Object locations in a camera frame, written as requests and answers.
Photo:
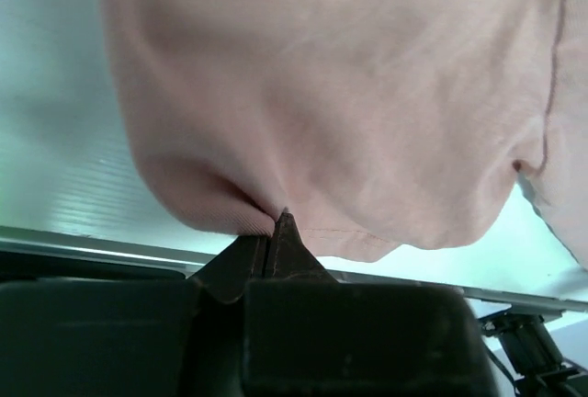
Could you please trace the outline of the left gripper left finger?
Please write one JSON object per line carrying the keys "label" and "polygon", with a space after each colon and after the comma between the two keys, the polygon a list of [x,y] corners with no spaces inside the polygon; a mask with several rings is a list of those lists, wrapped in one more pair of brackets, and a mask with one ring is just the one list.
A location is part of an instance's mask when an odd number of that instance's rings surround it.
{"label": "left gripper left finger", "polygon": [[5,250],[4,396],[264,396],[248,371],[246,283],[267,240],[241,237],[202,274]]}

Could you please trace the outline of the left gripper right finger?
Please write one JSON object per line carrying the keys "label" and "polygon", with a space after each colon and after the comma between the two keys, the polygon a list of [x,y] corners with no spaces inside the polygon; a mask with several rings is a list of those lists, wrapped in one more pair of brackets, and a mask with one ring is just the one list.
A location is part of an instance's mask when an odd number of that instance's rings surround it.
{"label": "left gripper right finger", "polygon": [[341,283],[277,222],[243,296],[247,396],[494,396],[477,321],[454,290]]}

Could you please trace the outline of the pink t shirt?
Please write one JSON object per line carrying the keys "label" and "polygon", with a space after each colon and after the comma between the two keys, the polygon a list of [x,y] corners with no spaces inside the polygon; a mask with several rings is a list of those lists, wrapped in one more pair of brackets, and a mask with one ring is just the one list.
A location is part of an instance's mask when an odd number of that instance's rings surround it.
{"label": "pink t shirt", "polygon": [[587,0],[101,0],[133,161],[190,227],[372,262],[519,177],[587,261]]}

